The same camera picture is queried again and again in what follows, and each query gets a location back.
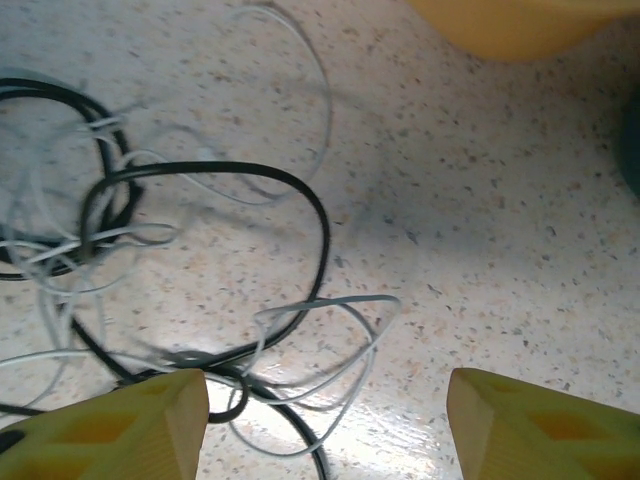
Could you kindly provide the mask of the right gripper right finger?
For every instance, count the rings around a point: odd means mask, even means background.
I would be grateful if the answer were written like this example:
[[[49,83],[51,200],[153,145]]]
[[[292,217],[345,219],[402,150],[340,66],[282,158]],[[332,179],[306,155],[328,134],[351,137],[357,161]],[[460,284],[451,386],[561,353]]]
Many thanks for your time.
[[[636,479],[638,415],[474,368],[452,371],[447,416],[465,479]]]

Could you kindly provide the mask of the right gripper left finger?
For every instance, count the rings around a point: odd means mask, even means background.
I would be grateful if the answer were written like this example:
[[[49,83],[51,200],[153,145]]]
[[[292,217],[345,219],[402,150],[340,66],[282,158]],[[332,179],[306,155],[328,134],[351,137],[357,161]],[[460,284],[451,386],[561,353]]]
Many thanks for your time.
[[[4,479],[193,479],[208,422],[195,369],[14,423],[1,431]]]

